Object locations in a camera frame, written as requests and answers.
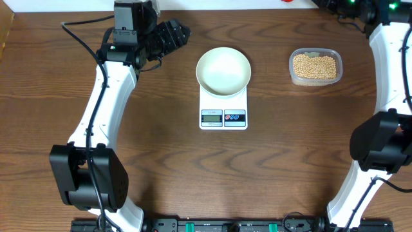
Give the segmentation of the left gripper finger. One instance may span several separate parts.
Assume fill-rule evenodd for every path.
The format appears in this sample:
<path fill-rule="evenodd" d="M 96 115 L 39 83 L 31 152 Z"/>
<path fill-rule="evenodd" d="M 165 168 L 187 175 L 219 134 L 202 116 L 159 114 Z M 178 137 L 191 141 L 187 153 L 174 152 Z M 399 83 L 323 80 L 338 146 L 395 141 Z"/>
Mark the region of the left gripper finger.
<path fill-rule="evenodd" d="M 168 28 L 168 30 L 170 31 L 171 34 L 183 35 L 182 26 L 181 26 L 179 20 L 166 21 L 165 25 L 167 26 L 167 28 Z"/>
<path fill-rule="evenodd" d="M 180 25 L 173 28 L 173 38 L 176 48 L 186 45 L 191 36 L 191 29 L 187 26 Z"/>

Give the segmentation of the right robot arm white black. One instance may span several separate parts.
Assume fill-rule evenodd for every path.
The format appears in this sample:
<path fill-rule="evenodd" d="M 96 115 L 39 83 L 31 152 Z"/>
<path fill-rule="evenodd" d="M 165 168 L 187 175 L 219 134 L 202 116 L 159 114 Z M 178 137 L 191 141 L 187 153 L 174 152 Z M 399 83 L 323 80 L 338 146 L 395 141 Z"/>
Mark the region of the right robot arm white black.
<path fill-rule="evenodd" d="M 377 101 L 371 118 L 350 138 L 350 170 L 311 231 L 383 231 L 389 224 L 370 226 L 362 215 L 381 185 L 403 192 L 389 179 L 411 164 L 411 2 L 316 1 L 339 18 L 360 19 L 373 52 Z"/>

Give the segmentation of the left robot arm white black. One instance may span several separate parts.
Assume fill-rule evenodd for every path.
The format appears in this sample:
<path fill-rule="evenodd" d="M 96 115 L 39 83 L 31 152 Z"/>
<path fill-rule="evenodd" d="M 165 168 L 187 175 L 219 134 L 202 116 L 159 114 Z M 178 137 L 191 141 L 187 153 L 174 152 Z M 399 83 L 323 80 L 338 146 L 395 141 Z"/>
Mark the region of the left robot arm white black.
<path fill-rule="evenodd" d="M 191 30 L 178 20 L 146 21 L 136 30 L 111 27 L 101 47 L 86 110 L 67 144 L 54 145 L 50 164 L 65 205 L 97 216 L 96 231 L 143 231 L 144 211 L 128 197 L 128 174 L 116 154 L 123 112 L 147 61 L 186 45 Z"/>

